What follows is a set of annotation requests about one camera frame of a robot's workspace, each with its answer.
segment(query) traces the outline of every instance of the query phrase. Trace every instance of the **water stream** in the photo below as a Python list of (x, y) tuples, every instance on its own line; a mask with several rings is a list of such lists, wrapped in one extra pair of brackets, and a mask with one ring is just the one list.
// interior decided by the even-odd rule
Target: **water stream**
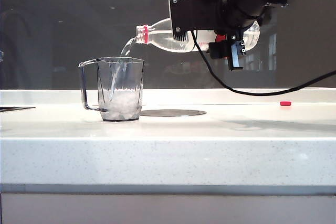
[(130, 54), (130, 51), (131, 51), (132, 47), (135, 45), (135, 43), (137, 43), (137, 38), (136, 37), (130, 39), (126, 43), (124, 48), (121, 50), (120, 56), (121, 57), (127, 57)]

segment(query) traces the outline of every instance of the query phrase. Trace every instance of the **red object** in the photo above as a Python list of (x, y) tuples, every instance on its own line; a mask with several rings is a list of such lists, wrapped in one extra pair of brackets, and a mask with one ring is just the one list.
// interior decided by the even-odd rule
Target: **red object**
[(147, 44), (148, 43), (148, 25), (145, 25), (144, 29), (145, 29), (145, 44)]
[(291, 105), (292, 105), (292, 102), (289, 102), (289, 101), (281, 101), (281, 102), (280, 102), (280, 105), (281, 105), (281, 106), (291, 106)]
[(226, 36), (225, 35), (217, 34), (215, 42), (220, 42), (222, 40), (226, 40)]

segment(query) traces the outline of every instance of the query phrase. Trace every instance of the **clear plastic pitcher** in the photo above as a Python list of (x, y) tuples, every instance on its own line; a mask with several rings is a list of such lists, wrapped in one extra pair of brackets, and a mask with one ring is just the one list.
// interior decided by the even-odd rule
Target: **clear plastic pitcher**
[[(97, 66), (98, 108), (88, 105), (84, 67)], [(81, 62), (82, 104), (87, 110), (100, 111), (104, 121), (139, 119), (142, 103), (143, 60), (130, 57), (104, 57)]]

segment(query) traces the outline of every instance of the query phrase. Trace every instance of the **black cable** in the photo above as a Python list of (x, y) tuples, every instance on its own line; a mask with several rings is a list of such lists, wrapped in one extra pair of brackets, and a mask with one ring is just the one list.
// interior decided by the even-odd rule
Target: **black cable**
[[(197, 41), (197, 36), (198, 36), (198, 30), (196, 30), (196, 41)], [(192, 51), (194, 50), (195, 46), (196, 46), (196, 43), (195, 43), (195, 41), (194, 41), (194, 46), (193, 46), (193, 49), (191, 49), (191, 51), (190, 51), (190, 52), (192, 52)]]
[(203, 58), (203, 60), (204, 60), (204, 62), (205, 62), (205, 64), (206, 64), (206, 66), (208, 67), (208, 70), (209, 70), (210, 74), (211, 74), (211, 75), (216, 79), (216, 81), (218, 81), (218, 83), (219, 83), (220, 85), (222, 85), (224, 88), (226, 88), (226, 89), (228, 89), (228, 90), (230, 90), (230, 91), (232, 91), (232, 92), (238, 93), (238, 94), (253, 95), (253, 96), (255, 96), (255, 97), (267, 97), (267, 96), (271, 96), (271, 95), (287, 94), (287, 93), (290, 93), (290, 92), (298, 91), (298, 90), (303, 89), (303, 88), (305, 88), (305, 87), (307, 87), (307, 86), (309, 86), (309, 85), (312, 85), (312, 84), (314, 84), (314, 83), (316, 83), (316, 82), (319, 82), (319, 81), (324, 80), (324, 79), (326, 79), (326, 78), (328, 78), (328, 77), (331, 77), (331, 76), (336, 75), (336, 70), (334, 70), (334, 71), (331, 71), (331, 72), (329, 72), (329, 73), (326, 73), (326, 74), (324, 74), (324, 75), (322, 75), (322, 76), (319, 76), (319, 77), (317, 77), (317, 78), (315, 78), (315, 79), (312, 79), (312, 80), (310, 80), (310, 81), (308, 81), (308, 82), (306, 82), (306, 83), (304, 83), (304, 84), (301, 84), (301, 85), (299, 85), (299, 86), (297, 86), (297, 87), (290, 88), (290, 89), (287, 89), (287, 90), (282, 90), (282, 91), (276, 91), (276, 92), (269, 92), (269, 93), (251, 93), (251, 92), (245, 92), (245, 91), (235, 90), (235, 89), (229, 87), (228, 85), (226, 85), (226, 84), (225, 84), (225, 83), (224, 83), (224, 82), (223, 82), (223, 81), (222, 81), (222, 80), (221, 80), (221, 79), (220, 79), (220, 78), (213, 72), (213, 70), (212, 70), (212, 68), (211, 68), (211, 65), (210, 65), (209, 61), (208, 61), (208, 60), (206, 59), (206, 57), (204, 56), (204, 54), (203, 54), (201, 48), (199, 47), (199, 45), (198, 45), (198, 43), (197, 43), (197, 39), (196, 39), (196, 37), (195, 37), (194, 31), (191, 31), (191, 34), (192, 34), (192, 36), (193, 36), (193, 40), (194, 40), (195, 46), (197, 47), (198, 51), (200, 52), (200, 54), (201, 54), (201, 56), (202, 56), (202, 58)]

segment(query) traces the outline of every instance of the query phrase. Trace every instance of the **dark glass wall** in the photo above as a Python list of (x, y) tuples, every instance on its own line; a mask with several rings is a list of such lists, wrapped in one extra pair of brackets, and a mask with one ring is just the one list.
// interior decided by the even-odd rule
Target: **dark glass wall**
[[(258, 45), (241, 58), (244, 70), (215, 71), (233, 87), (289, 87), (336, 68), (336, 0), (290, 0), (261, 28)], [(169, 17), (167, 0), (1, 0), (0, 87), (78, 89), (81, 61), (116, 56), (135, 26)], [(136, 45), (145, 60), (145, 88), (216, 88), (197, 52), (176, 54)], [(94, 69), (90, 88), (95, 88)], [(336, 87), (330, 78), (316, 86)]]

